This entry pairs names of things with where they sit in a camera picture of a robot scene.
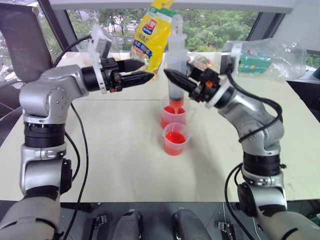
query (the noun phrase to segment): plastic bottle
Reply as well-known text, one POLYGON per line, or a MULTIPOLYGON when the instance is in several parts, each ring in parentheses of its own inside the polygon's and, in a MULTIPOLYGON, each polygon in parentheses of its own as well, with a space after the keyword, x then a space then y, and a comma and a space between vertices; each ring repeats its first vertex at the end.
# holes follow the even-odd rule
MULTIPOLYGON (((167 38, 166 68, 186 74, 188 50, 185 49, 187 35, 183 33, 183 26, 183 17, 180 14, 174 15, 171 21, 171 35, 167 38)), ((168 80, 168 86, 170 106, 180 108, 184 104, 184 90, 170 80, 168 80)))

